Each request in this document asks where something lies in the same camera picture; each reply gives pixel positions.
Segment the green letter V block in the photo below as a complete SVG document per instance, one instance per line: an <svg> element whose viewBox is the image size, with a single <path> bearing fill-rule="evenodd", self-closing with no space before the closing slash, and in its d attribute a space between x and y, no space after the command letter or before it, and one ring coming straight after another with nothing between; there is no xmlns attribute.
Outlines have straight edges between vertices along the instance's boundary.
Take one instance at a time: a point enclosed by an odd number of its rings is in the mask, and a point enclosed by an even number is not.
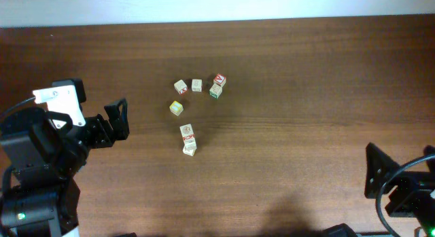
<svg viewBox="0 0 435 237"><path fill-rule="evenodd" d="M193 128L191 124L186 124L179 127L182 137L190 136L194 134Z"/></svg>

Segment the blue letter D block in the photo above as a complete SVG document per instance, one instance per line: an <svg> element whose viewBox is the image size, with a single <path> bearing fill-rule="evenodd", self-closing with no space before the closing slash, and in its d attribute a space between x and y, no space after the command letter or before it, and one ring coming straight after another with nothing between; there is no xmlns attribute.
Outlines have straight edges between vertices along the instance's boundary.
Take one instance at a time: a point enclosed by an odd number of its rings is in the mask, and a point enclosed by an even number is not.
<svg viewBox="0 0 435 237"><path fill-rule="evenodd" d="M196 143L187 143L183 147L183 153L188 156L194 156L197 149Z"/></svg>

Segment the wooden block green side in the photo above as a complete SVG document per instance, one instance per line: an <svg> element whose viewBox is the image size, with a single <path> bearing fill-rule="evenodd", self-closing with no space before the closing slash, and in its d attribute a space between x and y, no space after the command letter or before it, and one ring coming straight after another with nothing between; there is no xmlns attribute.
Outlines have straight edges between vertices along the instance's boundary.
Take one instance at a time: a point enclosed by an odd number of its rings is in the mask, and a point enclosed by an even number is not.
<svg viewBox="0 0 435 237"><path fill-rule="evenodd" d="M217 85L217 84L213 84L212 87L209 90L209 94L213 97L218 99L220 97L220 95L222 94L222 87Z"/></svg>

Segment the red number 6 block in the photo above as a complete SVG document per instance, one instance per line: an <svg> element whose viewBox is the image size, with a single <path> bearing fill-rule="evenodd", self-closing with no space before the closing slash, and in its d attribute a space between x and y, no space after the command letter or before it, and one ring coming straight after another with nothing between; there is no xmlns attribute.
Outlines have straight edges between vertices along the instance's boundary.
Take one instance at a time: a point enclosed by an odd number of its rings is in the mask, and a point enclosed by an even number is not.
<svg viewBox="0 0 435 237"><path fill-rule="evenodd" d="M186 135L183 137L183 141L185 145L190 143L195 143L196 142L195 135L194 134Z"/></svg>

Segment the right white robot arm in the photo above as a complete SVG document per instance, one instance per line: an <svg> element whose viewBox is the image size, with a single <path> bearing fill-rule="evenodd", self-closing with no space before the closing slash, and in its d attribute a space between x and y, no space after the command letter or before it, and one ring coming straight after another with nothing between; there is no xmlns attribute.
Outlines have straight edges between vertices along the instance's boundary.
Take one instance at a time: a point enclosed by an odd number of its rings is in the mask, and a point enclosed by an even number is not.
<svg viewBox="0 0 435 237"><path fill-rule="evenodd" d="M385 232L356 233L342 223L320 232L327 237L397 236L381 209L382 196L388 195L385 211L389 217L415 218L420 226L415 236L434 237L434 147L428 145L423 156L399 165L375 144L366 146L364 195L375 200L375 209Z"/></svg>

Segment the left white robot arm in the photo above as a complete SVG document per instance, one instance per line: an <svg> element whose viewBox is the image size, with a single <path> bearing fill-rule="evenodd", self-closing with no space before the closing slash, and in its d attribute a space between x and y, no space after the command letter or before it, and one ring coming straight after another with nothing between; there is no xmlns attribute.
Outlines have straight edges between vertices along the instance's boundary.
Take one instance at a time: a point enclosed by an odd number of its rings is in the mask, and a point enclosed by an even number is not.
<svg viewBox="0 0 435 237"><path fill-rule="evenodd" d="M1 147L11 161L1 182L2 236L79 236L80 189L74 181L91 149L129 136L127 101L75 125L67 113L29 107L1 125Z"/></svg>

